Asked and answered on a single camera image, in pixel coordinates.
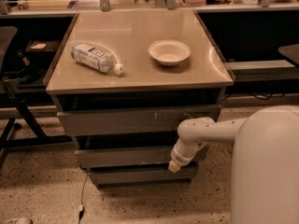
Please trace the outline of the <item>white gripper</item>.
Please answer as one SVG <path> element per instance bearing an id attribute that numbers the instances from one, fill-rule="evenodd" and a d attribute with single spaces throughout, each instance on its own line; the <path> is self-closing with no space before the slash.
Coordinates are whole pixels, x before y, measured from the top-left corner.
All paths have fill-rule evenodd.
<path id="1" fill-rule="evenodd" d="M 171 161 L 168 164 L 168 170 L 172 173 L 176 173 L 180 170 L 180 167 L 188 165 L 194 158 L 195 153 L 187 153 L 184 150 L 173 147 L 171 150 Z"/>

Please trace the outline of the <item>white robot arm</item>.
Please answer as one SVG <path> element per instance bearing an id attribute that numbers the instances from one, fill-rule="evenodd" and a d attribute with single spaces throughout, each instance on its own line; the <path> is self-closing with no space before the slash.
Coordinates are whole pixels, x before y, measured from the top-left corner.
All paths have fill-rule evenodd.
<path id="1" fill-rule="evenodd" d="M 168 169 L 175 173 L 209 142 L 234 144 L 231 224 L 299 224 L 299 107 L 279 105 L 244 119 L 186 119 Z"/>

